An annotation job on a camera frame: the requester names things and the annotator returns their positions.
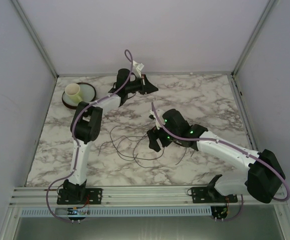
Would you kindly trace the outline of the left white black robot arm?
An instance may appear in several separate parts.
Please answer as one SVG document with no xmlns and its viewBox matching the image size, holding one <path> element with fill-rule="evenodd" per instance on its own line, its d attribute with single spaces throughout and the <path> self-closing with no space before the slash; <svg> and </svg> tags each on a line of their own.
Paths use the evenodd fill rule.
<svg viewBox="0 0 290 240">
<path fill-rule="evenodd" d="M 116 82 L 107 96 L 91 103 L 82 101 L 78 104 L 70 127 L 74 143 L 71 173 L 59 190 L 60 201 L 79 203 L 88 197 L 87 163 L 91 145 L 99 136 L 103 115 L 122 106 L 130 93 L 147 95 L 158 91 L 145 74 L 130 80 L 134 75 L 126 68 L 118 70 Z"/>
</svg>

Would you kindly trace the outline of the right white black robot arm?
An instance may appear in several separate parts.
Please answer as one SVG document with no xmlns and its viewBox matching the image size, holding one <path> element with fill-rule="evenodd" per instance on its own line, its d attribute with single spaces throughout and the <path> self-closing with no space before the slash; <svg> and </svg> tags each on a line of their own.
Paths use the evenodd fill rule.
<svg viewBox="0 0 290 240">
<path fill-rule="evenodd" d="M 233 174 L 216 175 L 207 186 L 192 187 L 194 203 L 235 203 L 241 194 L 249 194 L 264 204 L 289 199 L 284 172 L 272 151 L 259 152 L 233 144 L 199 124 L 190 125 L 175 109 L 152 108 L 150 118 L 155 120 L 155 127 L 147 132 L 150 149 L 159 152 L 174 143 L 212 155 L 237 169 Z M 281 186 L 286 189 L 282 199 L 275 196 Z"/>
</svg>

